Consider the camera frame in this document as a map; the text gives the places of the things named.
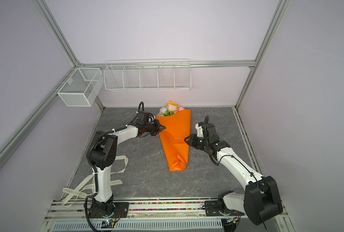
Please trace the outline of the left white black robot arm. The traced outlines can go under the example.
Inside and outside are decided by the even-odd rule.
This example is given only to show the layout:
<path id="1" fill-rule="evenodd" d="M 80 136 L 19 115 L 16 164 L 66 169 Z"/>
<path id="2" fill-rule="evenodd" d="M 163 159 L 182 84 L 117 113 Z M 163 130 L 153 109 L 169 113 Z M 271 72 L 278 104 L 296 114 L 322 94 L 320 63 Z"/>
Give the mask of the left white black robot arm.
<path id="1" fill-rule="evenodd" d="M 86 158 L 93 170 L 95 190 L 85 197 L 85 216 L 92 231 L 96 232 L 96 227 L 90 221 L 90 211 L 97 210 L 104 216 L 110 217 L 116 211 L 114 196 L 111 189 L 111 167 L 117 157 L 117 147 L 119 144 L 136 137 L 142 137 L 144 133 L 156 136 L 166 129 L 159 120 L 145 111 L 144 103 L 140 102 L 136 116 L 130 123 L 119 129 L 111 131 L 98 131 L 87 151 Z"/>

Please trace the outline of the white fake rose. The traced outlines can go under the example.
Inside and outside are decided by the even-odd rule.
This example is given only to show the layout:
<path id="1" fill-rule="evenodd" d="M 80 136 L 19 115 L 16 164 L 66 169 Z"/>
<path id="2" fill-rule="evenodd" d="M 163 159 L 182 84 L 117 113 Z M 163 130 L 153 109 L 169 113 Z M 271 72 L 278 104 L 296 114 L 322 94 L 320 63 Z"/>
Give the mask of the white fake rose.
<path id="1" fill-rule="evenodd" d="M 168 111 L 168 108 L 167 107 L 162 107 L 160 108 L 159 110 L 159 115 L 160 116 L 168 116 L 169 115 L 169 111 Z"/>

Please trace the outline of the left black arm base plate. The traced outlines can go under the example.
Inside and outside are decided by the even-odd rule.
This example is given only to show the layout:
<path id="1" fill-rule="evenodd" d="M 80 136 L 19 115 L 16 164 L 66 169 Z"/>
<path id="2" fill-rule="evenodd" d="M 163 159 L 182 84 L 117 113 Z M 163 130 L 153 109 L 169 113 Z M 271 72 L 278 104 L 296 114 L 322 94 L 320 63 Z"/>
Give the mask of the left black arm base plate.
<path id="1" fill-rule="evenodd" d="M 129 211 L 129 202 L 111 202 L 110 204 L 95 202 L 88 210 L 89 218 L 124 218 Z"/>

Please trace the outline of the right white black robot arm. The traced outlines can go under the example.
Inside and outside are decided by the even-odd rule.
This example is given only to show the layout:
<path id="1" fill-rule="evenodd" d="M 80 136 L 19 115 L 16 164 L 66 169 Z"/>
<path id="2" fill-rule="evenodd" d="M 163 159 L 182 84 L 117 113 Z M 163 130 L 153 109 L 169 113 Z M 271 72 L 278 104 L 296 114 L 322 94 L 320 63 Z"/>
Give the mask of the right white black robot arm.
<path id="1" fill-rule="evenodd" d="M 214 124 L 199 122 L 197 132 L 184 141 L 192 148 L 209 155 L 216 166 L 223 165 L 239 181 L 243 194 L 227 191 L 218 196 L 212 210 L 228 216 L 235 213 L 247 215 L 249 220 L 260 225 L 283 213 L 277 183 L 271 176 L 264 176 L 246 164 L 224 140 L 220 140 Z"/>

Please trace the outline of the orange wrapping paper sheet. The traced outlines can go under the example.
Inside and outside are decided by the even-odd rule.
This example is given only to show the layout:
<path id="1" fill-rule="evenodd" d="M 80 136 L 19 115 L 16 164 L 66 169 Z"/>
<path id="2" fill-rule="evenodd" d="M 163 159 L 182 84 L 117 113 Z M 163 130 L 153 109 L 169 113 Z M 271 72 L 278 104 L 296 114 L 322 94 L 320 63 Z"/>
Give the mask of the orange wrapping paper sheet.
<path id="1" fill-rule="evenodd" d="M 168 104 L 174 104 L 181 107 L 173 101 Z M 156 116 L 160 124 L 166 129 L 159 133 L 161 143 L 164 149 L 165 157 L 168 163 L 169 171 L 183 171 L 188 164 L 189 146 L 184 139 L 190 135 L 191 129 L 191 110 L 185 109 L 179 113 L 169 112 L 168 116 Z"/>

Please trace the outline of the cream fake rose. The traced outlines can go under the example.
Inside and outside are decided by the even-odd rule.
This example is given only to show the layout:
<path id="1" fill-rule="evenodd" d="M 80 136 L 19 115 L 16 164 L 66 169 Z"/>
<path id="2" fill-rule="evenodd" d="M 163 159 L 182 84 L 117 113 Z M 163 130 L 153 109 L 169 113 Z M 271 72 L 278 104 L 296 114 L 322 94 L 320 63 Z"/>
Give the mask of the cream fake rose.
<path id="1" fill-rule="evenodd" d="M 168 110 L 168 112 L 172 112 L 172 113 L 175 113 L 175 111 L 177 111 L 179 108 L 176 106 L 176 105 L 174 105 L 174 104 L 168 104 L 167 105 L 167 110 Z"/>

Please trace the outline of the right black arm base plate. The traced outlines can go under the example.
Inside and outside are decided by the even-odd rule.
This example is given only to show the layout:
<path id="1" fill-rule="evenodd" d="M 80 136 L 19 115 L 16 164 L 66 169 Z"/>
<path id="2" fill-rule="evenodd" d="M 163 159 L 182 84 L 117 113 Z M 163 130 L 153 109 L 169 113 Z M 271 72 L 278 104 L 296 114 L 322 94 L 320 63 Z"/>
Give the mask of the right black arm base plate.
<path id="1" fill-rule="evenodd" d="M 202 206 L 202 210 L 205 211 L 206 216 L 218 217 L 218 216 L 244 216 L 244 213 L 236 210 L 228 209 L 223 200 L 217 199 L 212 201 L 205 201 Z"/>

